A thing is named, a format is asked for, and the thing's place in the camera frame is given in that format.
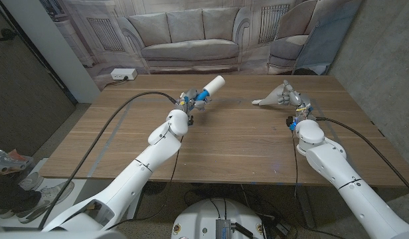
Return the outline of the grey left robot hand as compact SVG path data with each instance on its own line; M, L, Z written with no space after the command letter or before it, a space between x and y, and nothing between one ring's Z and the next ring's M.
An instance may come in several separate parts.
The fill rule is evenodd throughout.
M175 109L182 110L185 113L189 113L193 109L203 111L208 96L209 93L206 90L199 92L197 89L191 88L180 95L175 103Z

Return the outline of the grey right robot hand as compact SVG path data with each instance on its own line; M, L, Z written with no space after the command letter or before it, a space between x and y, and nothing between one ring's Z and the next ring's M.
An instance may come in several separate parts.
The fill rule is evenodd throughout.
M294 106L295 116L298 121L315 119L312 113L313 107L311 106L311 100L308 95L301 95L287 80L284 80L280 87L281 92L278 93L278 104Z

